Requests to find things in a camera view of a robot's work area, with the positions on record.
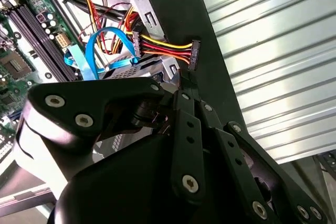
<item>orange wire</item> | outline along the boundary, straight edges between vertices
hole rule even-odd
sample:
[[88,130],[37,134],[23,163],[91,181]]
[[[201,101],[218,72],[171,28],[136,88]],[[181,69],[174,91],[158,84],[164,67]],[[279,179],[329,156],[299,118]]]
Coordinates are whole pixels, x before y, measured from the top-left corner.
[[181,56],[177,56],[177,55],[173,55],[173,54],[168,54],[167,52],[159,52],[159,51],[142,51],[142,52],[144,52],[145,54],[167,55],[167,56],[171,56],[171,57],[174,57],[176,59],[179,59],[179,60],[183,60],[188,65],[190,64],[190,62],[186,58],[181,57]]

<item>green circuit board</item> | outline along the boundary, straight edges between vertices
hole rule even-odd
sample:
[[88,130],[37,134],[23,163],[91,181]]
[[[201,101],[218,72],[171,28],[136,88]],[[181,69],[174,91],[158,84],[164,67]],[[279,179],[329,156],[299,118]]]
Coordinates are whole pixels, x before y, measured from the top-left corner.
[[[55,11],[50,0],[15,0],[18,3],[25,3],[36,15],[38,21],[42,14],[53,14],[56,26],[52,28],[54,34],[65,34],[70,41],[69,45],[76,43],[63,19]],[[20,47],[20,36],[13,31],[6,15],[0,14],[0,25],[6,30],[8,40],[12,45],[6,47],[0,43],[0,138],[12,137],[17,128],[18,119],[23,109],[28,90],[39,83],[48,82],[42,79],[39,69],[31,61],[34,51]],[[65,51],[55,40],[55,44],[62,51]]]

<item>yellow wire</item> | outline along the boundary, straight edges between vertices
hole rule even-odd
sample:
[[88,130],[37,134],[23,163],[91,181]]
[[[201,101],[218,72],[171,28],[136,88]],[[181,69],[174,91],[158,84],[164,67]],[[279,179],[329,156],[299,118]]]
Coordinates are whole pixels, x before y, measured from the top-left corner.
[[[94,14],[93,14],[92,6],[90,4],[91,0],[86,0],[86,2],[87,2],[87,5],[88,5],[88,8],[89,8],[90,20],[91,20],[92,25],[93,25],[93,32],[95,33],[96,31],[98,31],[98,29],[97,29],[96,21],[94,20]],[[101,42],[98,38],[97,38],[97,44],[98,44],[99,49],[103,52]]]
[[[127,14],[125,15],[125,19],[124,20],[127,20],[127,18],[131,15],[131,13],[134,11],[134,7],[131,6],[129,9],[128,9],[128,12]],[[123,24],[123,26],[121,27],[121,30],[122,31],[125,31],[125,24]],[[116,54],[117,53],[117,49],[119,47],[119,45],[121,44],[121,40],[118,39],[115,43],[114,43],[114,46],[112,48],[112,53],[113,54]]]
[[[133,34],[133,33],[131,31],[127,31],[126,34]],[[184,45],[184,46],[177,46],[177,45],[165,43],[165,42],[162,42],[162,41],[159,41],[159,40],[156,40],[156,39],[152,39],[151,37],[148,37],[148,36],[143,35],[143,34],[141,34],[140,36],[144,39],[147,39],[147,40],[151,41],[151,42],[154,42],[156,44],[163,45],[163,46],[166,46],[166,47],[183,49],[183,48],[189,48],[193,45],[192,43],[190,43],[190,44]]]

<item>metal bracket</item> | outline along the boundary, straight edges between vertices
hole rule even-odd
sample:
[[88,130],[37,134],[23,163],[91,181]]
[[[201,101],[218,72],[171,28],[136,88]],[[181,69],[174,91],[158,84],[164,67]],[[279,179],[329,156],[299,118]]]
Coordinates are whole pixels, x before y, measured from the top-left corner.
[[255,181],[258,178],[267,185],[273,211],[283,223],[327,223],[327,217],[321,208],[282,170],[244,127],[236,122],[229,122],[224,130],[233,136],[228,145],[232,149],[240,147],[253,160],[251,174]]

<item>cable bundle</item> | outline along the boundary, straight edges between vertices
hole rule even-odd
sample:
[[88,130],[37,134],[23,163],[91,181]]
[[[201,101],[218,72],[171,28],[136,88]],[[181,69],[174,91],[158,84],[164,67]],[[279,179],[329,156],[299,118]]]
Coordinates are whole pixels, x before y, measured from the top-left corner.
[[192,43],[184,46],[173,45],[159,40],[152,39],[146,35],[141,34],[141,52],[144,54],[167,55],[179,60],[183,60],[188,65],[190,64],[190,57],[192,51]]

